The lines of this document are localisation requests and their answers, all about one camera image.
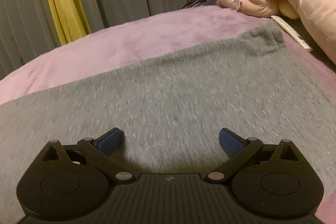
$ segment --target remote control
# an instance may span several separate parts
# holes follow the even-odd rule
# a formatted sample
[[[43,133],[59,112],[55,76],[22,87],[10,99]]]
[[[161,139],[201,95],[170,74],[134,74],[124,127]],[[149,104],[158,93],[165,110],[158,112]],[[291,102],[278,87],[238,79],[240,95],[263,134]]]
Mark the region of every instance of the remote control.
[[[313,49],[303,40],[303,38],[281,17],[271,16],[271,18],[278,23],[298,44],[300,44],[307,52],[311,52]]]

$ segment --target gray cloth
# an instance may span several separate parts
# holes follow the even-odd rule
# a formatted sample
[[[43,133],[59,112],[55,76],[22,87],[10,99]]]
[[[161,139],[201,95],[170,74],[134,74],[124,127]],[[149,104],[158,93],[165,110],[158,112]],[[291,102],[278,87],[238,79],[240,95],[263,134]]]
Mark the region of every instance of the gray cloth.
[[[27,95],[0,106],[0,223],[23,216],[16,185],[48,140],[75,144],[112,127],[125,132],[112,157],[140,172],[211,170],[227,160],[222,127],[265,143],[291,139],[328,194],[336,188],[335,110],[274,22]]]

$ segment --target ribbed black surface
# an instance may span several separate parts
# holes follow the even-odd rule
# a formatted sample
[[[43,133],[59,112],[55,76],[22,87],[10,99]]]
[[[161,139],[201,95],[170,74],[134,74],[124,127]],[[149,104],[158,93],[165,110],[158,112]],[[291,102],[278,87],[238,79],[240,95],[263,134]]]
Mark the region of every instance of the ribbed black surface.
[[[25,218],[22,224],[47,223]],[[276,224],[237,205],[225,187],[202,181],[198,174],[144,174],[129,185],[119,185],[110,198],[87,216],[63,224]],[[309,216],[286,224],[321,224]]]

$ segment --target triangular cutout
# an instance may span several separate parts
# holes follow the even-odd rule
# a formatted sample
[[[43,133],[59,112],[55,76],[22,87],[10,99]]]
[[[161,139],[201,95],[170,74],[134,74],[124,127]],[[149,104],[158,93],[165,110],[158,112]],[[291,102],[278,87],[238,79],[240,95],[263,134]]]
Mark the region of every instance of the triangular cutout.
[[[285,148],[282,151],[280,159],[282,159],[282,160],[299,160],[290,146],[285,146]]]
[[[56,149],[52,146],[49,147],[47,153],[44,155],[42,161],[48,161],[48,160],[58,160],[58,155],[56,152]]]

